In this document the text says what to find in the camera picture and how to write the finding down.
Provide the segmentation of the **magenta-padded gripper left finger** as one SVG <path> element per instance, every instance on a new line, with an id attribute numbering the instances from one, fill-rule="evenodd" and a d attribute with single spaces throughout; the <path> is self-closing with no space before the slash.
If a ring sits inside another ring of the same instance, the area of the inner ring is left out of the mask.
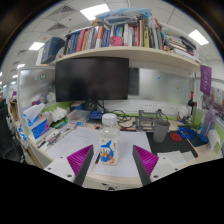
<path id="1" fill-rule="evenodd" d="M 68 157 L 55 159 L 45 168 L 45 171 L 82 186 L 93 155 L 93 146 L 89 145 Z"/>

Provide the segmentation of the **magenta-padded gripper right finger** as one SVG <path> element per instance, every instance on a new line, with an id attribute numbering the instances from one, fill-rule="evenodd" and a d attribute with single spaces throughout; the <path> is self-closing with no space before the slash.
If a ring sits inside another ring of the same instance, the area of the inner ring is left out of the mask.
<path id="1" fill-rule="evenodd" d="M 168 157 L 158 157 L 136 145 L 133 146 L 132 155 L 143 186 L 179 170 Z"/>

